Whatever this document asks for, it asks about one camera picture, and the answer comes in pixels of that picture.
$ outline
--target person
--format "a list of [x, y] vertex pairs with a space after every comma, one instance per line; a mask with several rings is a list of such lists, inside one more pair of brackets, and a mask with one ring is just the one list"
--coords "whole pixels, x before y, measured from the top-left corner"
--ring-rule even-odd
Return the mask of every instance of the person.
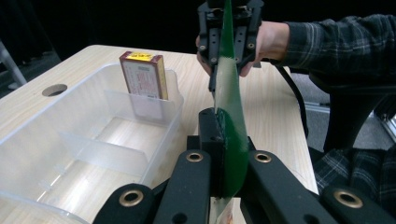
[[[328, 76], [396, 78], [395, 38], [396, 17], [392, 15], [349, 16], [340, 21], [263, 21], [256, 59], [241, 69], [240, 76], [247, 76], [254, 63], [268, 59], [277, 66]], [[197, 58], [210, 74], [199, 53]], [[329, 185], [350, 186], [396, 218], [396, 146], [388, 150], [336, 148], [314, 163], [314, 171], [319, 193]]]

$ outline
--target plastic bin divider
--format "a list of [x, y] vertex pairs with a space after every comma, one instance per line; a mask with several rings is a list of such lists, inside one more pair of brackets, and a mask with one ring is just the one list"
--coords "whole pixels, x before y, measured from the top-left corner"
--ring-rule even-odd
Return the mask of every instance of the plastic bin divider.
[[142, 151], [71, 133], [60, 133], [60, 135], [77, 160], [137, 176], [142, 176], [148, 167], [149, 162]]

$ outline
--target cardboard box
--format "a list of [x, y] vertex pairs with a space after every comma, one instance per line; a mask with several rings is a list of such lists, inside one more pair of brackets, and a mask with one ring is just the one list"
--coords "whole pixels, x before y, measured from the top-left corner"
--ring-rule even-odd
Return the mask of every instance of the cardboard box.
[[162, 55], [126, 51], [120, 63], [129, 93], [168, 99]]

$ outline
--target robotic arm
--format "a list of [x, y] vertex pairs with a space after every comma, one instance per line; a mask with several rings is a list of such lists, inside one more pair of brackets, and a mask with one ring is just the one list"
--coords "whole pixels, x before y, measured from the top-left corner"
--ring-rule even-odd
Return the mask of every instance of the robotic arm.
[[[233, 0], [234, 53], [238, 73], [256, 56], [256, 38], [262, 24], [261, 0]], [[212, 68], [209, 90], [215, 91], [224, 0], [208, 0], [198, 7], [200, 43], [198, 50]]]

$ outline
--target table surface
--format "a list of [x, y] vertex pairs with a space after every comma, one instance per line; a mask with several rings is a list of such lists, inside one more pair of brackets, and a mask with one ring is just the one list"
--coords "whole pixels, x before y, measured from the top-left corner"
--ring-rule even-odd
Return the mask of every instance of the table surface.
[[[56, 99], [43, 96], [44, 89], [55, 84], [72, 88], [105, 64], [117, 63], [126, 50], [163, 55], [165, 68], [177, 73], [178, 87], [185, 100], [181, 124], [186, 134], [196, 134], [198, 113], [213, 106], [207, 90], [209, 76], [196, 55], [89, 46], [0, 100], [0, 140]], [[283, 77], [271, 64], [262, 63], [262, 68], [252, 68], [247, 77], [240, 78], [240, 90], [247, 134], [255, 147], [276, 154], [307, 189], [318, 192], [299, 106]]]

